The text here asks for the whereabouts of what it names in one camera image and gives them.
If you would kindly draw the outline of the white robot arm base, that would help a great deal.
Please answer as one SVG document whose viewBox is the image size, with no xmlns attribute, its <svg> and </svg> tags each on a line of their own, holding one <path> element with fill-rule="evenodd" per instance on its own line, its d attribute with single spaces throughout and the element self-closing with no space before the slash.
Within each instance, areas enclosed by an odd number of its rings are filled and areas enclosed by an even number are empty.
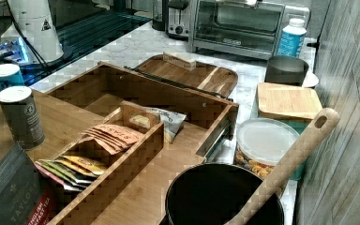
<svg viewBox="0 0 360 225">
<path fill-rule="evenodd" d="M 22 55 L 15 59 L 16 63 L 52 65 L 66 55 L 53 25 L 48 0 L 7 0 L 7 5 L 12 23 L 1 40 L 19 42 Z"/>
</svg>

